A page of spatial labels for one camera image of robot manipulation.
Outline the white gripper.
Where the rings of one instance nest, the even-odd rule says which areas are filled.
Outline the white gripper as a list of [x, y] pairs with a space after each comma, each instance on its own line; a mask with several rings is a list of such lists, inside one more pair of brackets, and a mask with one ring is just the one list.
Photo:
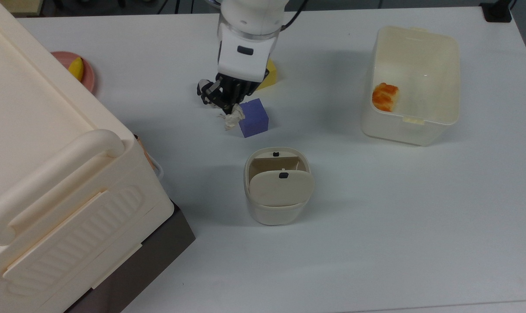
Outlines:
[[[220, 41], [215, 81], [203, 80], [203, 103], [218, 107], [231, 115], [235, 103], [241, 104], [252, 95], [265, 78], [267, 62], [278, 41], [276, 34], [251, 36], [226, 23], [218, 26]], [[237, 101], [233, 95], [233, 79], [237, 79]]]

